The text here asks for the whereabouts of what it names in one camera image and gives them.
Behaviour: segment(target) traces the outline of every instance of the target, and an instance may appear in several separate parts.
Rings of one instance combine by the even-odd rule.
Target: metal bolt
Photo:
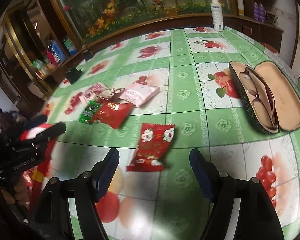
[[[258,184],[260,182],[260,180],[256,177],[253,177],[252,182],[255,183],[255,184]]]
[[[49,182],[50,182],[51,184],[55,184],[57,181],[58,181],[58,178],[57,178],[57,177],[53,177],[53,178],[51,178],[51,179],[49,180]]]
[[[222,178],[226,178],[226,177],[228,177],[228,173],[226,173],[225,171],[220,171],[219,176]]]
[[[91,173],[89,171],[85,171],[84,173],[82,173],[82,177],[84,178],[88,178],[90,177]]]

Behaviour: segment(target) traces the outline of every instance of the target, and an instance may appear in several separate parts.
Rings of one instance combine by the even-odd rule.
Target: green and white tablecloth
[[[218,46],[207,47],[207,41]],[[189,165],[189,151],[195,147],[220,171],[237,179],[255,176],[263,155],[272,158],[273,172],[277,175],[272,185],[277,191],[274,199],[285,238],[293,239],[298,234],[300,129],[291,133],[281,131],[274,136],[259,133],[248,122],[240,99],[227,94],[219,97],[216,89],[220,86],[207,76],[228,68],[231,60],[252,67],[266,60],[274,61],[300,97],[298,76],[268,49],[231,28],[217,33],[202,27],[143,35],[103,49],[77,66],[84,74],[76,83],[62,83],[52,95],[48,102],[51,108],[48,122],[65,122],[67,130],[54,148],[51,175],[74,178],[102,160],[110,147],[119,149],[124,180],[118,197],[121,203],[129,198],[130,223],[123,225],[118,218],[104,223],[110,237],[142,240],[200,237],[212,205],[203,197]],[[90,74],[98,64],[103,68]],[[78,122],[84,105],[70,115],[64,114],[71,97],[94,83],[121,88],[143,75],[151,77],[151,84],[159,86],[160,93],[143,107],[134,109],[117,130],[103,123]],[[167,168],[161,173],[125,171],[143,122],[176,124],[175,137],[166,155]],[[239,205],[237,200],[227,239],[234,234]],[[70,208],[74,232],[80,238],[73,202]]]

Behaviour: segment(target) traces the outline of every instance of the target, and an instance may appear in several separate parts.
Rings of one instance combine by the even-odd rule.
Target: spray bottle
[[[223,32],[222,7],[218,0],[212,0],[211,11],[213,19],[213,28],[217,32]]]

